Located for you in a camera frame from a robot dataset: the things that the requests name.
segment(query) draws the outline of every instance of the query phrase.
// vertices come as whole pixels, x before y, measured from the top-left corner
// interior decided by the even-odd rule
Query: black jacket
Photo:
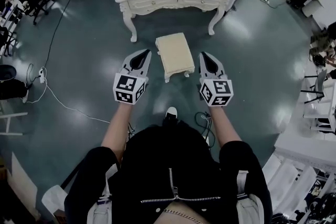
[[[127,143],[121,169],[109,179],[113,224],[154,223],[174,198],[210,223],[238,223],[239,170],[249,171],[246,192],[261,199],[265,224],[270,223],[269,192],[249,145],[229,142],[219,159],[219,164],[213,161],[203,137],[186,124],[173,129],[155,126],[136,134]],[[69,224],[86,223],[105,187],[105,172],[115,163],[108,148],[88,153],[65,201]]]

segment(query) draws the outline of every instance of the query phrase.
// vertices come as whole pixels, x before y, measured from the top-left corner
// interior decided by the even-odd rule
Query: white box
[[[113,84],[114,99],[117,102],[135,104],[145,92],[146,78],[134,77],[128,74],[115,74]]]
[[[199,91],[208,106],[227,106],[233,97],[231,80],[205,79]]]

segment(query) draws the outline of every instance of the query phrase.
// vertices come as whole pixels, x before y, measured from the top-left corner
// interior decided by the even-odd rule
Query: zipper
[[[181,198],[179,196],[179,189],[174,186],[174,181],[173,181],[173,170],[169,168],[169,181],[170,181],[170,187],[172,188],[172,192],[174,195],[174,198],[170,199],[153,199],[153,200],[142,200],[140,201],[142,204],[147,203],[147,202],[160,202],[160,201],[175,201],[175,200],[181,200],[181,201],[209,201],[209,200],[219,200],[220,197],[206,197],[206,198],[198,198],[198,199],[186,199],[186,198]]]

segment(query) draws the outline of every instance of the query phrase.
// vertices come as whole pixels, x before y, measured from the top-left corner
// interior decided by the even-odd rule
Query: black cable
[[[203,115],[205,116],[206,118],[209,119],[209,123],[206,121],[205,123],[205,126],[204,125],[201,125],[198,123],[197,121],[197,116],[198,115]],[[207,140],[208,136],[209,136],[209,133],[212,134],[213,138],[214,138],[214,142],[212,143],[212,145],[210,146],[209,145],[209,148],[212,148],[214,145],[215,145],[215,142],[216,142],[216,136],[215,134],[213,133],[213,131],[211,130],[211,127],[212,127],[212,118],[211,118],[211,115],[208,114],[207,112],[197,112],[194,116],[194,119],[195,119],[195,123],[199,126],[199,127],[202,127],[203,128],[203,131],[201,132],[202,136],[205,134],[206,132],[206,135],[205,135],[205,140]]]
[[[34,83],[34,81],[35,81],[37,78],[40,77],[40,76],[37,76],[37,77],[35,77],[33,80],[31,80],[31,78],[30,78],[30,74],[32,73],[33,68],[34,68],[34,64],[33,64],[33,63],[30,63],[29,66],[28,66],[28,69],[27,69],[27,73],[26,73],[26,82],[27,82],[27,86],[28,86],[29,84],[31,84],[31,83]]]
[[[131,123],[128,123],[128,140],[131,139],[131,135],[134,135],[135,129],[132,127]]]
[[[68,7],[70,1],[71,1],[71,0],[69,0],[68,3],[67,3],[67,5],[65,6],[65,8],[64,8],[64,10],[63,10],[63,12],[62,12],[62,14],[61,14],[61,17],[60,17],[60,19],[59,19],[59,21],[58,21],[58,24],[57,24],[57,26],[56,26],[56,28],[55,28],[54,34],[52,35],[52,39],[51,39],[51,42],[50,42],[50,45],[49,45],[48,57],[47,57],[46,63],[44,64],[44,67],[45,67],[45,68],[47,67],[47,63],[48,63],[49,55],[50,55],[50,50],[51,50],[52,43],[53,43],[53,41],[54,41],[54,37],[55,37],[56,31],[57,31],[57,29],[58,29],[58,26],[59,26],[59,24],[60,24],[60,22],[61,22],[61,20],[62,20],[62,18],[63,18],[63,14],[64,14],[65,10],[67,9],[67,7]]]

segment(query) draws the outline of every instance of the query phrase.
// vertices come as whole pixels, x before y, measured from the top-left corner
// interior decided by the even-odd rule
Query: curved table leg
[[[217,24],[219,22],[219,20],[221,18],[223,18],[224,13],[225,13],[224,6],[222,6],[222,5],[219,6],[218,9],[217,9],[216,15],[213,17],[213,19],[211,20],[211,22],[209,24],[208,31],[209,31],[209,35],[210,36],[213,36],[215,34],[215,32],[214,32],[214,26],[215,26],[215,24]]]
[[[168,75],[168,74],[164,74],[164,82],[165,82],[165,83],[168,83],[169,80],[170,80],[170,75]]]
[[[128,11],[123,12],[123,18],[124,18],[125,25],[132,32],[131,42],[136,42],[138,37],[137,37],[136,28],[132,22],[132,13]]]

